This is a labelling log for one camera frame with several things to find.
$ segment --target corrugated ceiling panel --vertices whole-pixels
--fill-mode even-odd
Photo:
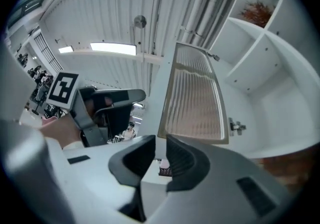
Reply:
[[[147,91],[143,88],[143,64],[139,61],[95,54],[66,54],[61,59],[68,70],[79,72],[87,80],[116,89]]]
[[[136,44],[148,53],[154,0],[62,0],[45,18],[59,47],[90,49],[91,42]],[[145,16],[143,29],[134,28],[134,18]]]
[[[138,52],[164,56],[180,28],[189,0],[61,0],[42,21],[50,37],[59,40],[56,49],[73,46],[90,50],[92,42],[137,45]],[[134,28],[134,18],[146,18],[144,29]],[[114,88],[151,90],[158,67],[150,63],[101,55],[60,55],[61,65],[81,72],[91,81]]]
[[[162,0],[155,38],[155,53],[164,56],[168,47],[176,41],[182,24],[185,3],[189,0]]]

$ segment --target pipe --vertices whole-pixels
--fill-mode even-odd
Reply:
[[[192,10],[190,13],[190,17],[189,17],[188,22],[186,24],[185,31],[184,31],[184,34],[183,34],[183,37],[181,40],[183,43],[187,42],[189,35],[192,32],[194,22],[197,17],[198,10],[201,6],[201,3],[202,3],[202,0],[194,0],[194,4],[193,4],[193,7],[192,7]]]
[[[202,35],[206,29],[208,21],[210,20],[211,14],[216,6],[216,3],[217,3],[217,0],[209,0],[209,3],[207,5],[207,8],[206,8],[205,13],[203,15],[200,26],[194,35],[194,40],[192,42],[193,45],[197,46],[199,44],[200,40],[202,39]]]
[[[225,6],[227,4],[227,1],[228,0],[223,0],[222,4],[220,6],[220,9],[219,9],[219,11],[218,11],[218,13],[217,13],[217,15],[216,15],[216,17],[214,19],[214,22],[213,22],[213,24],[212,24],[212,26],[210,28],[210,31],[209,31],[209,33],[208,33],[208,35],[207,35],[207,37],[206,37],[206,39],[205,39],[205,41],[204,41],[204,43],[202,45],[203,47],[206,47],[206,44],[208,43],[209,38],[211,37],[212,33],[214,32],[214,30],[215,30],[215,28],[216,28],[216,26],[218,24],[218,21],[220,19],[221,13],[223,12],[223,10],[224,10],[224,8],[225,8]]]
[[[217,28],[217,33],[215,33],[213,35],[213,38],[212,38],[212,45],[209,49],[209,52],[212,53],[212,48],[214,47],[215,45],[215,42],[217,41],[218,37],[219,37],[219,34],[221,33],[221,30],[222,28],[224,27],[225,23],[226,23],[226,20],[227,18],[230,16],[230,12],[233,8],[233,5],[235,3],[236,0],[231,0],[230,2],[230,5],[228,6],[227,10],[226,10],[226,15],[222,16],[222,20],[221,20],[221,23],[219,24],[218,28]]]

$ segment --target ceiling pipe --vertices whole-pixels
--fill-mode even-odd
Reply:
[[[227,1],[228,1],[228,0],[223,0],[222,4],[221,4],[221,6],[220,6],[220,9],[219,9],[219,11],[218,11],[218,13],[217,13],[217,15],[216,15],[216,17],[215,17],[215,19],[214,19],[214,22],[213,22],[213,24],[212,24],[212,26],[211,26],[211,28],[210,28],[210,31],[209,31],[209,33],[208,33],[208,35],[207,35],[207,37],[206,37],[206,39],[205,39],[205,41],[204,41],[204,43],[203,43],[203,45],[202,45],[203,47],[206,46],[206,44],[208,43],[209,39],[211,38],[211,35],[212,35],[212,33],[214,32],[214,30],[215,30],[215,28],[216,28],[216,26],[217,26],[217,24],[218,24],[218,21],[219,21],[219,19],[220,19],[220,16],[221,16],[224,8],[226,7]]]
[[[194,4],[193,4],[193,7],[192,7],[192,10],[191,10],[191,13],[190,13],[190,17],[188,19],[188,22],[186,24],[186,27],[185,27],[185,30],[184,30],[184,34],[183,34],[183,37],[182,37],[182,42],[183,43],[186,43],[188,38],[189,38],[189,35],[191,34],[192,32],[192,29],[193,29],[193,26],[194,26],[194,22],[195,22],[195,19],[198,15],[198,10],[201,6],[201,3],[202,3],[203,0],[194,0]]]
[[[202,39],[202,35],[206,29],[206,26],[210,20],[211,14],[216,6],[218,0],[209,0],[209,3],[207,5],[207,8],[205,10],[205,13],[203,15],[203,18],[201,20],[200,26],[197,29],[196,33],[194,34],[194,39],[192,44],[193,45],[198,45],[200,40]]]

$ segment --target white wall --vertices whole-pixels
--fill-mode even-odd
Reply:
[[[0,41],[0,118],[19,120],[36,83]]]
[[[11,51],[14,53],[19,49],[20,44],[23,44],[28,38],[28,32],[25,26],[21,26],[13,35],[10,36]]]

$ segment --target person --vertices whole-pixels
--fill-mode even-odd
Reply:
[[[32,70],[29,73],[30,77],[34,78],[35,75],[38,73],[38,71],[40,70],[41,65],[37,66],[35,69],[32,68]]]
[[[52,75],[49,75],[47,80],[43,83],[43,85],[41,85],[41,87],[39,88],[38,90],[38,93],[36,94],[35,96],[35,100],[36,101],[41,101],[43,95],[46,93],[46,92],[49,92],[49,89],[51,87],[51,84],[53,82],[53,76]]]
[[[47,75],[47,71],[46,70],[42,71],[34,80],[36,84],[38,85],[41,82],[41,79],[46,75]]]
[[[130,121],[128,128],[122,132],[122,136],[124,137],[123,141],[129,141],[136,137],[134,127],[135,123]]]
[[[25,68],[27,66],[28,63],[28,54],[22,56],[21,54],[19,54],[19,57],[17,59],[19,61],[19,63],[21,64],[21,66],[23,66],[23,68]]]
[[[20,63],[22,59],[23,59],[23,56],[22,56],[22,54],[20,53],[19,56],[18,56],[18,58],[17,58],[17,61]]]
[[[32,67],[27,71],[27,73],[30,75],[30,73],[33,72],[33,71],[34,71],[34,68]]]

